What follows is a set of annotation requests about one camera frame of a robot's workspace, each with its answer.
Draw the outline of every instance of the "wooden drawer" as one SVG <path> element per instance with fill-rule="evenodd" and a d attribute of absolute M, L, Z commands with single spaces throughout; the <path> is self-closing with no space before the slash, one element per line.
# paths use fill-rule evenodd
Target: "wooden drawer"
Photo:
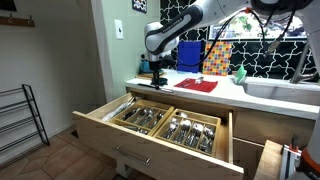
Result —
<path fill-rule="evenodd" d="M 156 179 L 242 179 L 243 169 L 232 164 L 231 112 L 217 131 L 212 156 L 163 141 L 156 137 L 157 132 L 144 135 L 101 121 L 131 97 L 129 93 L 89 114 L 74 112 L 80 141 Z"/>

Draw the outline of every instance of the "red mat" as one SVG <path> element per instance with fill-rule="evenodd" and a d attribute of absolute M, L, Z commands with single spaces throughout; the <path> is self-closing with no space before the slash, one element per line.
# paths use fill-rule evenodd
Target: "red mat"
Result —
<path fill-rule="evenodd" d="M 210 82 L 210 81 L 202 81 L 200 84 L 195 84 L 196 79 L 185 79 L 182 82 L 174 85 L 174 87 L 185 88 L 185 89 L 192 89 L 196 91 L 202 92 L 211 92 L 214 88 L 217 87 L 218 82 Z"/>

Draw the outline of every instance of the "light switch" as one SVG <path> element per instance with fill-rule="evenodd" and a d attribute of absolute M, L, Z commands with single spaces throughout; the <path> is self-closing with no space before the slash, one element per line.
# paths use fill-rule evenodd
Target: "light switch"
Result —
<path fill-rule="evenodd" d="M 114 20 L 115 28 L 116 28 L 116 36 L 117 39 L 123 39 L 123 27 L 122 21 L 119 19 Z"/>

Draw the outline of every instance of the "cutlery tray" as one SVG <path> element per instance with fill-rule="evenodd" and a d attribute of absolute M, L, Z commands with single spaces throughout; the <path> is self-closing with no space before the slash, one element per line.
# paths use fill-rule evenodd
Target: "cutlery tray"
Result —
<path fill-rule="evenodd" d="M 190 121 L 189 128 L 186 128 L 185 125 L 182 125 L 182 121 Z M 219 127 L 220 127 L 221 119 L 218 117 L 207 116 L 203 114 L 198 114 L 190 111 L 185 111 L 181 109 L 176 109 L 163 123 L 163 125 L 159 128 L 159 130 L 155 133 L 155 137 L 161 139 L 163 141 L 167 141 L 173 143 L 175 145 L 191 149 L 193 151 L 215 157 L 216 153 L 216 145 L 217 141 L 219 140 Z M 172 127 L 176 127 L 175 131 L 168 131 Z M 198 131 L 193 130 L 193 127 L 197 126 Z M 212 130 L 214 132 L 208 135 L 208 131 L 205 130 Z"/>
<path fill-rule="evenodd" d="M 134 110 L 137 110 L 136 113 L 127 119 L 124 119 L 128 113 L 133 112 Z M 165 120 L 170 116 L 173 110 L 174 107 L 170 105 L 147 100 L 139 100 L 115 116 L 110 122 L 127 129 L 152 136 L 163 124 L 163 122 L 165 122 Z"/>

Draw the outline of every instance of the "black and white tile backsplash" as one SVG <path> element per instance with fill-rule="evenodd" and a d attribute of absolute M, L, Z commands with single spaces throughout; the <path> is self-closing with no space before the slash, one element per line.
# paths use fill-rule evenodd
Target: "black and white tile backsplash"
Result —
<path fill-rule="evenodd" d="M 160 17 L 164 25 L 176 15 L 180 14 L 195 0 L 161 0 Z M 209 27 L 188 31 L 180 36 L 181 41 L 202 41 L 207 42 Z M 268 58 L 264 58 L 264 50 L 260 41 L 235 41 L 233 42 L 230 69 L 237 70 L 241 64 L 248 71 L 248 76 L 274 78 L 274 79 L 291 79 L 295 68 L 299 62 L 305 40 L 291 40 L 282 42 L 275 53 Z M 303 73 L 312 73 L 316 70 L 313 62 L 311 51 L 308 52 L 305 60 Z"/>

